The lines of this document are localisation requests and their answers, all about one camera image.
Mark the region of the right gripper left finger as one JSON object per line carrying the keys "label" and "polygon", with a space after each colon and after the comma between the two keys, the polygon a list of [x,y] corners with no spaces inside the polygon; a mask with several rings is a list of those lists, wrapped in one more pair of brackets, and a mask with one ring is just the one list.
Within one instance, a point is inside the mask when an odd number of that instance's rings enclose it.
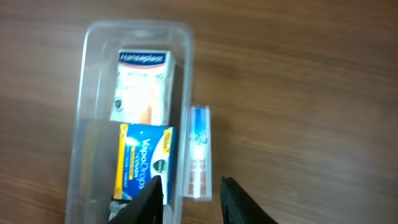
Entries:
{"label": "right gripper left finger", "polygon": [[109,224],[163,224],[161,177],[154,176]]}

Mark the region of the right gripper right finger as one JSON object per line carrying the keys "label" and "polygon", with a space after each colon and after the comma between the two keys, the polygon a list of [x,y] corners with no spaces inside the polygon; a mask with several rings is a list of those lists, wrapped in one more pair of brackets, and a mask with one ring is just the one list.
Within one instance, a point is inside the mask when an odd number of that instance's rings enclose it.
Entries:
{"label": "right gripper right finger", "polygon": [[224,224],[278,224],[232,177],[222,177],[220,190]]}

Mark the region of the green Zam-Buk box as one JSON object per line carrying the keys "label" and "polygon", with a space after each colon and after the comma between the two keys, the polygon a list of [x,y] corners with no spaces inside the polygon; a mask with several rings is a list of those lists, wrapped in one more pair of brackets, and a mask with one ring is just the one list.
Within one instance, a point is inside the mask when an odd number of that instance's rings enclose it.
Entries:
{"label": "green Zam-Buk box", "polygon": [[108,221],[112,220],[129,202],[129,200],[112,199],[109,203]]}

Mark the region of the white Panadol box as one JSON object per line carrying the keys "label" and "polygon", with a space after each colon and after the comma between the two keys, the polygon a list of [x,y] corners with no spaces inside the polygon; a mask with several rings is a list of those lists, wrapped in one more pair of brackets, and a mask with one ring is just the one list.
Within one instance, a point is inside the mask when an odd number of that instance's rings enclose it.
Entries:
{"label": "white Panadol box", "polygon": [[207,106],[190,108],[183,196],[212,200],[211,111]]}

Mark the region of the blue yellow VapoDrops box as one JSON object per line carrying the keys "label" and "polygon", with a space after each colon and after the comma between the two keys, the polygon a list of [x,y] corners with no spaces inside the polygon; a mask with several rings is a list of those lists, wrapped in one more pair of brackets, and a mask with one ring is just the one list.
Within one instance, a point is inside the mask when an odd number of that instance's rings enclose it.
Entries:
{"label": "blue yellow VapoDrops box", "polygon": [[170,203],[178,131],[174,127],[121,124],[113,198],[132,200],[155,176],[163,204]]}

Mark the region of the Hansaplast plaster box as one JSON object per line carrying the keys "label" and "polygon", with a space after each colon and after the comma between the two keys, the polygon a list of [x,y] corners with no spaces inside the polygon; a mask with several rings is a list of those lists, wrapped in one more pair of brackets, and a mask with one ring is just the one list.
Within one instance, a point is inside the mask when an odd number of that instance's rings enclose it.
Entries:
{"label": "Hansaplast plaster box", "polygon": [[109,119],[167,126],[175,66],[175,58],[168,50],[120,50]]}

